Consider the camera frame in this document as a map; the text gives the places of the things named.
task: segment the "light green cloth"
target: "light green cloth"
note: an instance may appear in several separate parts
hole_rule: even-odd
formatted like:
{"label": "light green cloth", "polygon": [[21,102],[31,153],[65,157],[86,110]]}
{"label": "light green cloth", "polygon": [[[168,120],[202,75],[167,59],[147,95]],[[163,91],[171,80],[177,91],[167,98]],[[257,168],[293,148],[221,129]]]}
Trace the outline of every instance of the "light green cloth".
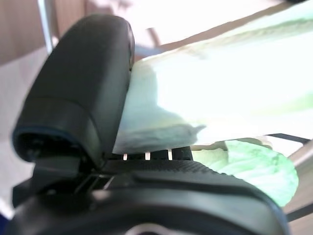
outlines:
{"label": "light green cloth", "polygon": [[312,42],[309,0],[136,62],[114,153],[288,132],[313,114]]}
{"label": "light green cloth", "polygon": [[194,161],[227,175],[233,175],[262,190],[279,206],[285,206],[298,187],[292,162],[263,146],[241,141],[225,141],[222,149],[193,151]]}

